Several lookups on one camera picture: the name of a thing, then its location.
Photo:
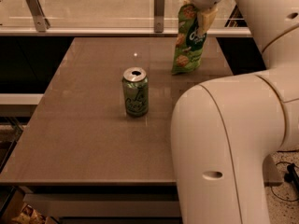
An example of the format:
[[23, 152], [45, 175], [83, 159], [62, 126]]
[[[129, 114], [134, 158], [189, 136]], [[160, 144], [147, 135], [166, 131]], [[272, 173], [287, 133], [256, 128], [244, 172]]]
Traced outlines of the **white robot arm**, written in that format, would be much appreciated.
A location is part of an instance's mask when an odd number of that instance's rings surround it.
[[198, 84], [173, 111], [183, 224], [270, 224], [263, 161], [299, 144], [299, 0], [235, 0], [265, 70]]

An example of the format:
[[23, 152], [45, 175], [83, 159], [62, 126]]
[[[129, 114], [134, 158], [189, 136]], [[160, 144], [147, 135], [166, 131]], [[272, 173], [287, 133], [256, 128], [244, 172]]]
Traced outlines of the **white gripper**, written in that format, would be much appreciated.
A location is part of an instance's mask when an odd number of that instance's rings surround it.
[[204, 35], [211, 27], [216, 18], [218, 8], [217, 5], [221, 0], [184, 0], [183, 4], [188, 5], [192, 3], [198, 9], [197, 12], [198, 30], [197, 34]]

